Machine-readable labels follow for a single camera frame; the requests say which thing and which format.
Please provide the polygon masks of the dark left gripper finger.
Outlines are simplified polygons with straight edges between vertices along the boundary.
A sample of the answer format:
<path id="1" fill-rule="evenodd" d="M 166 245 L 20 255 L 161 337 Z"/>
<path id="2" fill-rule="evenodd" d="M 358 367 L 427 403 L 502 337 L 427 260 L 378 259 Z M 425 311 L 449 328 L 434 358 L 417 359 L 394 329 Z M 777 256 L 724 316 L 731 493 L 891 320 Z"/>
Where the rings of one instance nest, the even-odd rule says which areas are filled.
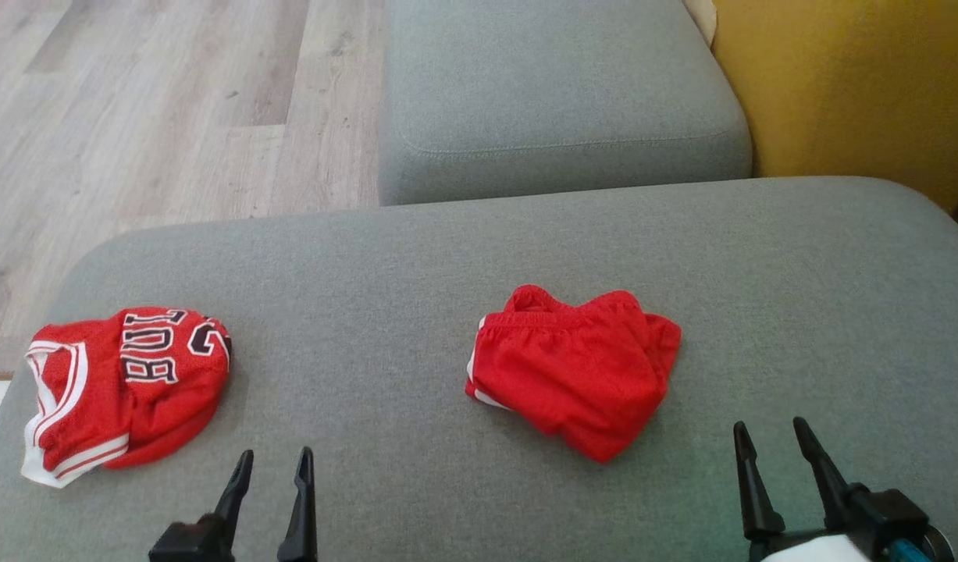
<path id="1" fill-rule="evenodd" d="M 276 562 L 318 562 L 317 511 L 315 511 L 315 467 L 310 447 L 301 448 L 294 471 L 296 497 Z"/>
<path id="2" fill-rule="evenodd" d="M 233 541 L 235 538 L 242 501 L 249 491 L 254 459 L 253 450 L 243 451 L 215 506 L 214 515 L 221 523 L 219 536 L 222 541 Z"/>

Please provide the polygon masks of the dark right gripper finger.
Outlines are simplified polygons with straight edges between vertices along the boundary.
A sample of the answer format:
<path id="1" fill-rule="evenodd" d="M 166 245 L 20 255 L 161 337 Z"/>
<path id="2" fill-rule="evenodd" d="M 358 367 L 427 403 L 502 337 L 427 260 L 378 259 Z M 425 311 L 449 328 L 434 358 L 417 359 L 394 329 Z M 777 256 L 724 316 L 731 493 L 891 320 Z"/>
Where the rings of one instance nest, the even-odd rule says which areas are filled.
<path id="1" fill-rule="evenodd" d="M 733 425 L 733 446 L 744 537 L 747 541 L 769 541 L 785 531 L 785 523 L 769 500 L 757 467 L 757 449 L 743 421 Z"/>
<path id="2" fill-rule="evenodd" d="M 871 494 L 869 488 L 860 482 L 846 481 L 806 419 L 797 416 L 792 424 L 801 455 L 813 469 L 824 509 L 825 529 L 832 532 L 867 529 L 864 501 Z"/>

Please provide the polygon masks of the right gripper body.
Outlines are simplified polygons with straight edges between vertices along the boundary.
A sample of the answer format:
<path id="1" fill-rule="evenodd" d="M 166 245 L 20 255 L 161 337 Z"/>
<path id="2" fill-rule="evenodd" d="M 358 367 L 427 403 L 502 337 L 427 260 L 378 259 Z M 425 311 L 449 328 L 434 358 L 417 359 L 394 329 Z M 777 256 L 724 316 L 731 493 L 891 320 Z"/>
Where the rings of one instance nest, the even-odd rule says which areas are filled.
<path id="1" fill-rule="evenodd" d="M 879 562 L 892 544 L 892 538 L 864 523 L 833 530 L 756 532 L 746 540 L 749 562 Z"/>

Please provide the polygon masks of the red basketball jersey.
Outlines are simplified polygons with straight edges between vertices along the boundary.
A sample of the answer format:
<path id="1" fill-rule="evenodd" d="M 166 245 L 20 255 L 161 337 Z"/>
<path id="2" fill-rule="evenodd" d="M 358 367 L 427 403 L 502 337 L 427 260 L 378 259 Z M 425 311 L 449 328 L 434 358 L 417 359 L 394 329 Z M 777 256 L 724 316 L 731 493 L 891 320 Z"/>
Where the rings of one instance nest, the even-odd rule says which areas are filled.
<path id="1" fill-rule="evenodd" d="M 125 308 L 40 328 L 25 354 L 38 409 L 21 475 L 61 489 L 177 452 L 217 412 L 231 352 L 224 324 L 190 309 Z"/>

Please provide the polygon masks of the red mesh shorts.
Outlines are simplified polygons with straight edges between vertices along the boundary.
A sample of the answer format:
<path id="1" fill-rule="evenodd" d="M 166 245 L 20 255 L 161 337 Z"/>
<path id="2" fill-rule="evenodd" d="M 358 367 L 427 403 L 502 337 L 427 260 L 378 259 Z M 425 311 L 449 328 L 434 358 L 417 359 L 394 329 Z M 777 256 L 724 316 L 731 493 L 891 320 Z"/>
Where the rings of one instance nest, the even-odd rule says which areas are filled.
<path id="1" fill-rule="evenodd" d="M 522 285 L 479 321 L 465 394 L 607 464 L 657 413 L 681 344 L 681 327 L 630 292 L 571 305 Z"/>

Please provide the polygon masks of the large grey sofa seat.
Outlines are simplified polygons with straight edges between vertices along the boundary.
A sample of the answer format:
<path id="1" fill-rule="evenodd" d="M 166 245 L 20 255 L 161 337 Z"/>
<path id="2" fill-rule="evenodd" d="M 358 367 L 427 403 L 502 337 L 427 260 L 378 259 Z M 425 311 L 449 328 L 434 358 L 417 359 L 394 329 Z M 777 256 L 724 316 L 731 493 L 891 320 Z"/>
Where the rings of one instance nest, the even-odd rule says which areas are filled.
<path id="1" fill-rule="evenodd" d="M 465 395 L 518 286 L 612 290 L 682 328 L 668 397 L 607 466 Z M 743 562 L 732 425 L 790 529 L 821 526 L 792 419 L 899 488 L 958 561 L 958 226 L 896 183 L 789 177 L 168 226 L 84 257 L 47 322 L 185 306 L 233 372 L 167 459 L 54 490 L 20 475 L 35 386 L 0 407 L 0 562 L 147 562 L 256 454 L 233 552 L 274 562 L 301 448 L 324 562 Z"/>

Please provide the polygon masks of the mustard yellow cushion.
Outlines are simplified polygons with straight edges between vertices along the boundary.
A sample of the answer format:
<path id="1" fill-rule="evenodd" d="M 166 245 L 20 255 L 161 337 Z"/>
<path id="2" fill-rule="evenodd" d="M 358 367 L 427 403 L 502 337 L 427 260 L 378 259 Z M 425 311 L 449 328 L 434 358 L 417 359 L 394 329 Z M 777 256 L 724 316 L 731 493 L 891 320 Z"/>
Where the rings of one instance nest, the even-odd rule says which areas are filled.
<path id="1" fill-rule="evenodd" d="M 958 208 L 958 0 L 714 0 L 757 176 L 868 176 Z"/>

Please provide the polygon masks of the grey sofa chaise cushion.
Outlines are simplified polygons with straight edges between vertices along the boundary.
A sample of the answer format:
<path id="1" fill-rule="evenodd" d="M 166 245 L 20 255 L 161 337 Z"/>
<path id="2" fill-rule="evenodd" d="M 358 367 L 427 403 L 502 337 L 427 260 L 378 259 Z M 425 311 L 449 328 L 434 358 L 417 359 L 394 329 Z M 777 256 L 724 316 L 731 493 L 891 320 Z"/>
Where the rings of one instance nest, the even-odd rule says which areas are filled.
<path id="1" fill-rule="evenodd" d="M 386 0 L 379 201 L 739 180 L 743 108 L 683 0 Z"/>

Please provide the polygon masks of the cream pillow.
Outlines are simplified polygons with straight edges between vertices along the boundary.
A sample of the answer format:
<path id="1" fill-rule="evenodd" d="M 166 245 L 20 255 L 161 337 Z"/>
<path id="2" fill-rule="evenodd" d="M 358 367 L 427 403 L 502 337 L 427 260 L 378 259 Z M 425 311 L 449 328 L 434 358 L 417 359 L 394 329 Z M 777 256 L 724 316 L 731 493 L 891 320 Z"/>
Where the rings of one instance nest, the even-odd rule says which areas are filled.
<path id="1" fill-rule="evenodd" d="M 718 11 L 714 0 L 682 0 L 682 3 L 708 47 L 713 47 L 718 28 Z"/>

